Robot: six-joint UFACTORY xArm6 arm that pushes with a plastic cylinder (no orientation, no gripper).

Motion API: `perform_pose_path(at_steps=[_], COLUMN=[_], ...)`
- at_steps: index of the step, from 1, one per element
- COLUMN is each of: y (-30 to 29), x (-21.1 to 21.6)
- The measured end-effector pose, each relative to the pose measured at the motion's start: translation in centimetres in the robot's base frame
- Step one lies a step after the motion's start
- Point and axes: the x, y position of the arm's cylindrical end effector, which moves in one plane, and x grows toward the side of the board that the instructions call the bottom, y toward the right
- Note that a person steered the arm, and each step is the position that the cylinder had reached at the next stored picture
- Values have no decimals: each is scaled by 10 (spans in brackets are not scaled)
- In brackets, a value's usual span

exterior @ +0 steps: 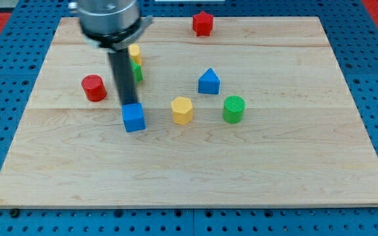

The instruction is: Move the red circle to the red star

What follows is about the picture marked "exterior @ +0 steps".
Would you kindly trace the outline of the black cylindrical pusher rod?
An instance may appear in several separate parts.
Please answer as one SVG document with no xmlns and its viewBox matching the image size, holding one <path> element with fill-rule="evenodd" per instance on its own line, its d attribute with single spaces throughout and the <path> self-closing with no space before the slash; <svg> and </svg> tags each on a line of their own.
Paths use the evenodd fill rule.
<svg viewBox="0 0 378 236">
<path fill-rule="evenodd" d="M 128 49 L 109 52 L 108 58 L 121 105 L 138 103 L 136 82 Z"/>
</svg>

